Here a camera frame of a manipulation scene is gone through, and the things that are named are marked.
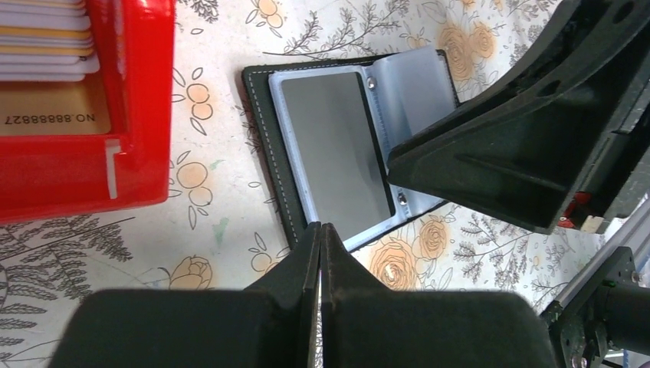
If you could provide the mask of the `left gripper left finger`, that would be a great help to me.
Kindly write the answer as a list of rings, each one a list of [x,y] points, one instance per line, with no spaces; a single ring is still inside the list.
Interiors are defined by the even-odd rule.
[[[52,367],[312,367],[322,225],[242,290],[106,289],[73,314]]]

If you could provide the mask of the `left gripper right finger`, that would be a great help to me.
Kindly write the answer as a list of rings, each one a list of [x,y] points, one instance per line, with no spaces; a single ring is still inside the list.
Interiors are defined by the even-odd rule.
[[[320,235],[326,367],[552,367],[547,327],[517,294],[392,291]]]

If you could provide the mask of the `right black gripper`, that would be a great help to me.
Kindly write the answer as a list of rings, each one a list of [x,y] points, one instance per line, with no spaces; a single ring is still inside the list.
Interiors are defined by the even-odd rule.
[[[392,184],[602,234],[649,187],[649,3],[564,1],[495,84],[399,144]]]

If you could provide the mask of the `black leather card holder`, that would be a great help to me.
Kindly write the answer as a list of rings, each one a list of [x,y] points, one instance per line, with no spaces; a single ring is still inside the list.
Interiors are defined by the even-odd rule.
[[[398,228],[440,204],[440,198],[406,189],[388,180],[391,150],[413,138],[459,105],[444,51],[424,46],[395,54],[310,61],[296,64],[250,66],[243,70],[272,187],[278,200],[287,240],[299,243],[307,226],[319,222],[309,199],[309,186],[300,162],[287,107],[281,92],[283,80],[357,72],[379,143],[386,184],[396,213],[393,217],[347,241],[352,251]]]

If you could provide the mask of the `dark grey card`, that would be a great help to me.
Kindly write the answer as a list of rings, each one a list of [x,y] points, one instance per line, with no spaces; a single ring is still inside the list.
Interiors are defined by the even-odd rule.
[[[316,219],[347,241],[393,217],[359,73],[291,78],[280,87]]]

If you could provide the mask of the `red plastic bin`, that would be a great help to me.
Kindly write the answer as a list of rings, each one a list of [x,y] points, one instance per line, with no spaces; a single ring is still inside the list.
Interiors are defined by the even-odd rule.
[[[175,4],[87,1],[108,133],[2,136],[2,223],[166,199]]]

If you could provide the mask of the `clear card stack in bin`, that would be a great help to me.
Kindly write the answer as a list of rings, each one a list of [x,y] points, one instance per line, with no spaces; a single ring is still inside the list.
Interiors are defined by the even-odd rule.
[[[99,69],[87,1],[1,0],[2,82],[78,82]]]

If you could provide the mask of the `floral table mat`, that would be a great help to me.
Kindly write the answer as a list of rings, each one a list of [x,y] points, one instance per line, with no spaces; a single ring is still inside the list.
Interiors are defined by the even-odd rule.
[[[293,49],[351,58],[427,44],[457,54],[467,100],[524,54],[555,1],[180,1],[176,6],[170,197],[144,209],[48,219],[1,229],[1,359],[48,363],[64,323],[101,287],[242,286],[281,261],[288,244],[262,181],[261,146],[235,70]]]

